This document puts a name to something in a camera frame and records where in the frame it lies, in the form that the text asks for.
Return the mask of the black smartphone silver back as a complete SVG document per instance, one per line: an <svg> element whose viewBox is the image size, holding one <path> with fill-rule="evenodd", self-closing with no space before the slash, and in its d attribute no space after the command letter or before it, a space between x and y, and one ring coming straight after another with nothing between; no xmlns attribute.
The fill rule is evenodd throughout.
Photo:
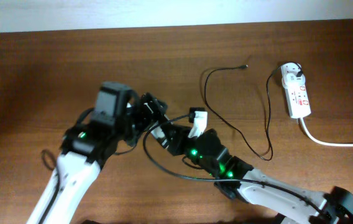
<svg viewBox="0 0 353 224"><path fill-rule="evenodd" d="M151 93L144 94L141 100L143 102L144 109L148 109L149 111L149 128L153 128L155 125L169 120L166 115L168 106L164 101L158 100ZM169 146L169 141L167 140L161 127L155 128L150 133L164 149Z"/></svg>

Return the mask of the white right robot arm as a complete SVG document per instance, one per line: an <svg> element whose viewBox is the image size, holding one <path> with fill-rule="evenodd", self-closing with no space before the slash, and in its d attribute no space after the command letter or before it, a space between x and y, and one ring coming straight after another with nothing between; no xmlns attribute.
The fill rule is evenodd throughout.
<svg viewBox="0 0 353 224"><path fill-rule="evenodd" d="M152 135L163 148L208 172L210 181L229 199L276 211L281 223L353 223L353 194L346 189L312 191L269 177L230 155L214 129L191 137L187 126L155 124L153 128Z"/></svg>

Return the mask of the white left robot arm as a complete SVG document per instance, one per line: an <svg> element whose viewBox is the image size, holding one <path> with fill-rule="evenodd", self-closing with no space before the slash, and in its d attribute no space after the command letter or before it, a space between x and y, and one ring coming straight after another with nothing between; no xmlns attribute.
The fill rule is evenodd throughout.
<svg viewBox="0 0 353 224"><path fill-rule="evenodd" d="M125 84L102 83L94 107L65 131L51 178L28 223L70 223L106 161L119 154L118 143L134 149L167 108L150 93L139 96Z"/></svg>

